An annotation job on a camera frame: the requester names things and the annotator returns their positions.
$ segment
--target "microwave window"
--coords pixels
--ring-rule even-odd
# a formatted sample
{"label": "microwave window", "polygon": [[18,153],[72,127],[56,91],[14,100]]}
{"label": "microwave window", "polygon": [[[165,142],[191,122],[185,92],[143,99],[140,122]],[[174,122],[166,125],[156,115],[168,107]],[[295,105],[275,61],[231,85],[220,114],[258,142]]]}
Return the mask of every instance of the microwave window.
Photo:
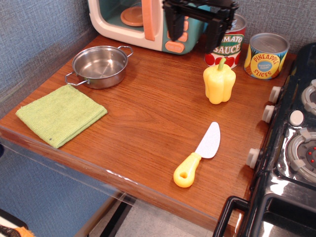
{"label": "microwave window", "polygon": [[103,19],[115,26],[144,31],[140,0],[100,0]]}

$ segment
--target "black oven handle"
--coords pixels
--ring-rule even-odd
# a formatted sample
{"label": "black oven handle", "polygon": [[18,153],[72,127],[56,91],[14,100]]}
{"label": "black oven handle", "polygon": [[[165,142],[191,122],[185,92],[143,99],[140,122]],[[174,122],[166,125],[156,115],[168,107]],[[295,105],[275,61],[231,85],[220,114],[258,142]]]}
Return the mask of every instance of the black oven handle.
{"label": "black oven handle", "polygon": [[222,237],[224,235],[226,226],[234,209],[243,211],[245,216],[249,210],[249,206],[250,202],[236,196],[230,196],[223,207],[213,237]]}

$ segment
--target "pineapple illustration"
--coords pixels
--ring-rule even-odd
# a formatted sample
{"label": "pineapple illustration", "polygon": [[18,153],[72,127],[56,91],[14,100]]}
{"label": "pineapple illustration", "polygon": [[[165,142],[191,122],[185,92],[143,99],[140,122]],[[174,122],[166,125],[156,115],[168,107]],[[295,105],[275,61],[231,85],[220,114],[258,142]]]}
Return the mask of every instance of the pineapple illustration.
{"label": "pineapple illustration", "polygon": [[284,61],[285,61],[286,53],[287,53],[287,52],[282,53],[282,54],[280,55],[280,65],[279,65],[278,69],[276,70],[276,72],[271,76],[271,78],[275,78],[276,76],[279,75],[280,71],[282,70],[283,63],[284,63]]}
{"label": "pineapple illustration", "polygon": [[258,53],[255,49],[253,49],[250,45],[249,45],[250,50],[248,49],[248,54],[247,54],[247,58],[245,60],[245,64],[244,64],[244,68],[245,71],[251,75],[251,59]]}

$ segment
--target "tomato illustration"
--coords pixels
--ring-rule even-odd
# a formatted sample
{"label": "tomato illustration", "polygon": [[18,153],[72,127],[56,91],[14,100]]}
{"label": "tomato illustration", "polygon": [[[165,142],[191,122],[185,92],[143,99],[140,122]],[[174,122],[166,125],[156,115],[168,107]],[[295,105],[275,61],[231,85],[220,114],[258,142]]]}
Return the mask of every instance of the tomato illustration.
{"label": "tomato illustration", "polygon": [[240,53],[235,58],[235,64],[237,65],[239,63]]}
{"label": "tomato illustration", "polygon": [[213,66],[215,63],[215,58],[212,54],[206,54],[205,55],[205,62],[207,63],[207,65]]}
{"label": "tomato illustration", "polygon": [[[228,57],[228,56],[225,56],[225,58],[226,58],[225,64],[227,64],[228,66],[232,67],[233,64],[234,64],[234,62],[235,62],[235,58],[233,58],[233,57]],[[221,59],[222,59],[222,58],[217,58],[217,59],[215,60],[215,64],[216,64],[216,65],[219,64],[219,62],[221,61]]]}

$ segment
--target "pineapple slices can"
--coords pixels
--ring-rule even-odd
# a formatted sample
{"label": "pineapple slices can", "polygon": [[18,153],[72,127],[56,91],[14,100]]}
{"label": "pineapple slices can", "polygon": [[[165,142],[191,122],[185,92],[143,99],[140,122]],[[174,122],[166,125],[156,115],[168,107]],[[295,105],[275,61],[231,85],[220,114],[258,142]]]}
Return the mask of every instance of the pineapple slices can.
{"label": "pineapple slices can", "polygon": [[272,79],[279,75],[290,43],[273,33],[260,33],[251,37],[244,69],[252,77]]}

